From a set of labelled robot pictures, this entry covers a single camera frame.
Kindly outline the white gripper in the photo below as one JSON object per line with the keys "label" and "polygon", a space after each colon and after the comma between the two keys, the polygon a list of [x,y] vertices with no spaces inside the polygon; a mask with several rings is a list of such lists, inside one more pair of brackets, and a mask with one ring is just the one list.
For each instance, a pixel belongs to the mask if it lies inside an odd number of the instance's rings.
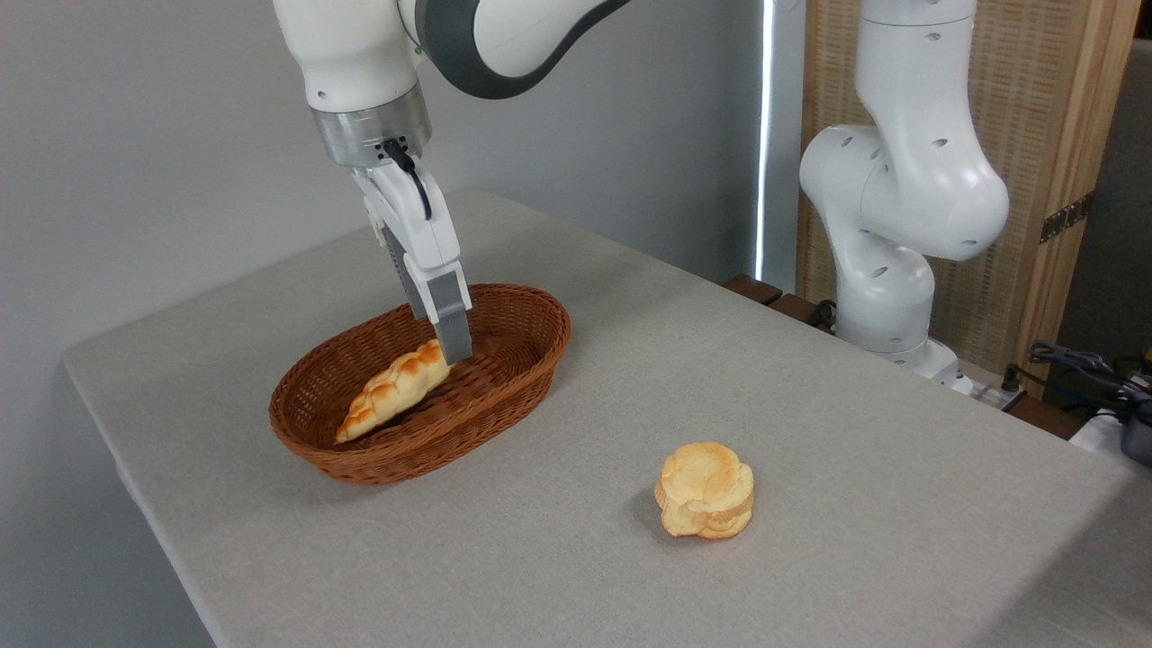
{"label": "white gripper", "polygon": [[429,166],[416,179],[394,163],[354,167],[374,233],[387,247],[416,321],[429,321],[449,366],[472,357],[468,311],[473,307],[444,193]]}

